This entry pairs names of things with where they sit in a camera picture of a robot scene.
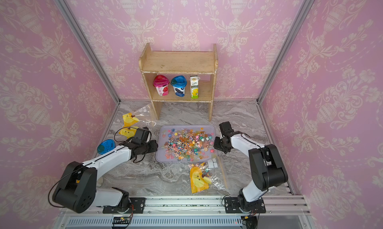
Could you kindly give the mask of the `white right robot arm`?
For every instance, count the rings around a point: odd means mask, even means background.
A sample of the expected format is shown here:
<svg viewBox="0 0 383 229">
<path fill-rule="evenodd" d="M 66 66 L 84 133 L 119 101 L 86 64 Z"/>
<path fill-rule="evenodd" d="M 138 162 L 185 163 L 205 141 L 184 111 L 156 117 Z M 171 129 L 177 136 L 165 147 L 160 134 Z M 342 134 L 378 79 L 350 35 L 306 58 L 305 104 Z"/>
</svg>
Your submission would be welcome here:
<svg viewBox="0 0 383 229">
<path fill-rule="evenodd" d="M 249 158 L 251 181 L 241 189 L 238 202 L 244 211 L 254 210 L 270 188 L 288 181 L 288 173 L 277 147 L 274 144 L 261 144 L 247 134 L 234 131 L 230 122 L 219 125 L 221 137 L 214 140 L 214 148 L 225 154 L 239 150 Z"/>
</svg>

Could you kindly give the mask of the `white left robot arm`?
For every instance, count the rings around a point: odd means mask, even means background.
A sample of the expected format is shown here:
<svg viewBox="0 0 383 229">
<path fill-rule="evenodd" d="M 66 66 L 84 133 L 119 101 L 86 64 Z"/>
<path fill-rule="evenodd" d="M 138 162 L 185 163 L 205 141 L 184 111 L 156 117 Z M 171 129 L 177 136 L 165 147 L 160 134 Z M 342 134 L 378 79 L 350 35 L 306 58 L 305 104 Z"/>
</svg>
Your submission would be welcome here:
<svg viewBox="0 0 383 229">
<path fill-rule="evenodd" d="M 139 155 L 146 156 L 157 149 L 158 144 L 149 129 L 138 128 L 134 136 L 120 142 L 111 151 L 92 160 L 69 163 L 61 179 L 51 187 L 48 203 L 79 214 L 92 207 L 110 207 L 119 213 L 133 212 L 129 192 L 115 187 L 98 189 L 97 181 L 120 164 L 138 163 Z"/>
</svg>

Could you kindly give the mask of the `ziploc candy bag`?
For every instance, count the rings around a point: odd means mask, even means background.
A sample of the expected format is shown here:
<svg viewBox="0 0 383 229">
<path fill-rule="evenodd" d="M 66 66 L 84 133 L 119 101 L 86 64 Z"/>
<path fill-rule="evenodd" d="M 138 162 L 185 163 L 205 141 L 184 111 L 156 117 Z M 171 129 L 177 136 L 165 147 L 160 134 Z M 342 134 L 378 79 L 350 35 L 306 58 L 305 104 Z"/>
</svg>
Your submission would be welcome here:
<svg viewBox="0 0 383 229">
<path fill-rule="evenodd" d="M 118 134 L 126 138 L 131 138 L 135 136 L 137 129 L 138 129 L 137 126 L 125 126 L 118 131 Z"/>
<path fill-rule="evenodd" d="M 124 114 L 123 123 L 125 127 L 154 127 L 157 124 L 157 118 L 152 104 L 147 104 L 134 112 Z"/>
<path fill-rule="evenodd" d="M 189 169 L 192 194 L 213 190 L 221 194 L 228 194 L 225 169 L 219 157 L 206 162 L 189 164 Z"/>
</svg>

